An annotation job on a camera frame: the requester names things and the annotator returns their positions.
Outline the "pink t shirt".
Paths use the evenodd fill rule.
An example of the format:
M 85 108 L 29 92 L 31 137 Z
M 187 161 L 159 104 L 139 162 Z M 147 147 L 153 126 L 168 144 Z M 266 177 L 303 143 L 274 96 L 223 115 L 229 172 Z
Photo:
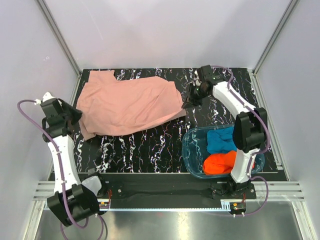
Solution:
M 130 135 L 186 116 L 173 81 L 159 76 L 117 80 L 114 73 L 92 70 L 78 97 L 85 140 Z

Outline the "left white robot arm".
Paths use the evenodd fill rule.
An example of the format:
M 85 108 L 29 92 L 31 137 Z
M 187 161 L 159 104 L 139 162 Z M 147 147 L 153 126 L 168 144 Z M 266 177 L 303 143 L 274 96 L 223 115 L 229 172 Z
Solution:
M 98 198 L 108 193 L 108 186 L 98 173 L 79 178 L 74 158 L 74 127 L 82 112 L 46 92 L 40 101 L 45 115 L 42 137 L 52 155 L 54 194 L 47 199 L 49 209 L 69 227 L 100 211 Z

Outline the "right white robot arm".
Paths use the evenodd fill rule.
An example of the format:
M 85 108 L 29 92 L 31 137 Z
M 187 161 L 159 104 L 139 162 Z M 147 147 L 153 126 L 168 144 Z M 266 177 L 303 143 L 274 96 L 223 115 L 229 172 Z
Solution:
M 234 122 L 232 139 L 236 147 L 235 164 L 226 184 L 226 191 L 232 198 L 239 198 L 250 186 L 252 167 L 257 155 L 270 147 L 268 115 L 263 108 L 254 107 L 232 87 L 233 72 L 229 78 L 214 73 L 216 66 L 205 65 L 194 72 L 194 81 L 189 84 L 182 109 L 202 105 L 203 99 L 212 96 L 219 100 L 231 113 Z

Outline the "blue t shirt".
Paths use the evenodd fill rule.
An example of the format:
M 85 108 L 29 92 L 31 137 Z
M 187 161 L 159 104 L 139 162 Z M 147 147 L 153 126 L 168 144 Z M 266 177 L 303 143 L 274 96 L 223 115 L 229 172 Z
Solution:
M 236 151 L 237 148 L 233 141 L 233 131 L 233 126 L 209 130 L 206 134 L 207 152 L 210 154 L 227 154 L 230 151 Z

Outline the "orange t shirt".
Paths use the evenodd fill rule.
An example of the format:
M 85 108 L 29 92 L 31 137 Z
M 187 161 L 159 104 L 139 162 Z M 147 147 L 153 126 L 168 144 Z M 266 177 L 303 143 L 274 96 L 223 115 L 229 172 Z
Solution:
M 236 157 L 235 150 L 227 153 L 213 153 L 204 160 L 202 170 L 207 176 L 230 174 L 235 166 Z

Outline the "left small control board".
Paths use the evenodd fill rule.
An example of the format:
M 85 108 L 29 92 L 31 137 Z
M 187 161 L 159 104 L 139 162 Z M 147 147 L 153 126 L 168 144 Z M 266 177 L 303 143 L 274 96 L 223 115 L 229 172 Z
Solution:
M 102 209 L 109 209 L 110 208 L 110 202 L 108 201 L 102 201 L 98 203 L 99 208 Z

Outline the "small control board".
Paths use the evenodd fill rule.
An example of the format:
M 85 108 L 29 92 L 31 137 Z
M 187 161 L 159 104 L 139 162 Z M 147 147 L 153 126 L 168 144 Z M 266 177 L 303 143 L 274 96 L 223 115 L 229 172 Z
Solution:
M 245 212 L 246 208 L 247 208 L 246 202 L 234 202 L 231 205 L 231 209 L 234 210 L 234 211 Z
M 102 209 L 109 209 L 110 208 L 110 202 L 108 201 L 102 201 L 98 203 L 99 208 Z

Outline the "right small control board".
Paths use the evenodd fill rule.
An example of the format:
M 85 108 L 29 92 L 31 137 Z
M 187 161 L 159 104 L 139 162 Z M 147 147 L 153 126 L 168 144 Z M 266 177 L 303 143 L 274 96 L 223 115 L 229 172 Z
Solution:
M 231 205 L 231 209 L 234 210 L 234 211 L 245 212 L 246 208 L 247 208 L 246 202 L 234 202 Z

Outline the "left aluminium corner post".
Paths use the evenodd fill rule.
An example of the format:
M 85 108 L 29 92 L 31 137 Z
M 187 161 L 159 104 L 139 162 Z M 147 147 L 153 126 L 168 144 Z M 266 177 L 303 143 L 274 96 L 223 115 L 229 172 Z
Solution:
M 78 66 L 70 48 L 68 47 L 68 44 L 66 40 L 64 39 L 58 24 L 56 23 L 56 20 L 49 9 L 49 6 L 47 5 L 45 0 L 35 0 L 37 3 L 40 11 L 42 12 L 48 26 L 50 27 L 54 37 L 56 38 L 61 50 L 63 51 L 68 63 L 70 64 L 72 70 L 74 73 L 79 77 L 82 73 L 82 70 Z

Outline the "aluminium corner post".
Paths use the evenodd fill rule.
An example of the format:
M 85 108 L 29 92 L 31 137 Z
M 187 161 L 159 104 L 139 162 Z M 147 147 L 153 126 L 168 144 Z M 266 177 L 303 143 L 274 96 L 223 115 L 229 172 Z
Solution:
M 285 11 L 283 12 L 278 24 L 276 25 L 269 41 L 267 42 L 261 56 L 259 57 L 255 67 L 252 69 L 252 73 L 254 76 L 258 74 L 260 71 L 263 63 L 266 61 L 268 55 L 270 54 L 271 50 L 273 49 L 274 45 L 276 44 L 278 38 L 280 37 L 282 31 L 284 30 L 286 24 L 288 23 L 289 19 L 291 18 L 293 12 L 295 11 L 297 5 L 299 4 L 299 0 L 290 0 L 289 4 L 287 5 Z
M 54 37 L 56 38 L 61 50 L 63 51 L 68 63 L 70 64 L 72 70 L 74 73 L 79 77 L 82 73 L 82 70 L 78 66 L 70 48 L 68 47 L 68 44 L 66 40 L 64 39 L 58 24 L 56 23 L 56 20 L 49 9 L 49 6 L 47 5 L 45 0 L 35 0 L 37 3 L 40 11 L 42 12 L 48 26 L 50 27 Z

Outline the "aluminium frame rail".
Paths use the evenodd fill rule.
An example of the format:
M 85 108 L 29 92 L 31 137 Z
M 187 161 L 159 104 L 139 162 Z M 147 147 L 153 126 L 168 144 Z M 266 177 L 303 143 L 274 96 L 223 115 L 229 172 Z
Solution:
M 237 200 L 272 202 L 289 201 L 302 202 L 304 196 L 299 183 L 294 181 L 253 181 L 244 192 L 226 192 L 226 183 L 218 182 L 108 182 L 105 189 L 98 192 L 99 199 L 107 197 L 111 191 L 112 199 L 124 199 L 133 195 L 159 195 L 159 196 L 207 196 L 218 200 Z

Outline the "right aluminium corner post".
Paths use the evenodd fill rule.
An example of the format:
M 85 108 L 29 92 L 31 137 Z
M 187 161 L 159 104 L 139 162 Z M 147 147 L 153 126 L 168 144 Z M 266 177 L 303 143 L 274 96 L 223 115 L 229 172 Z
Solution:
M 280 37 L 282 31 L 284 30 L 286 24 L 288 23 L 289 19 L 291 18 L 293 12 L 295 11 L 297 5 L 299 4 L 299 0 L 290 0 L 289 4 L 287 5 L 285 11 L 283 12 L 278 24 L 276 25 L 269 41 L 267 42 L 261 56 L 259 57 L 255 67 L 252 69 L 252 73 L 254 76 L 258 74 L 260 71 L 263 63 L 266 61 L 268 55 L 270 54 L 271 50 L 273 49 L 274 45 L 276 44 L 278 38 Z

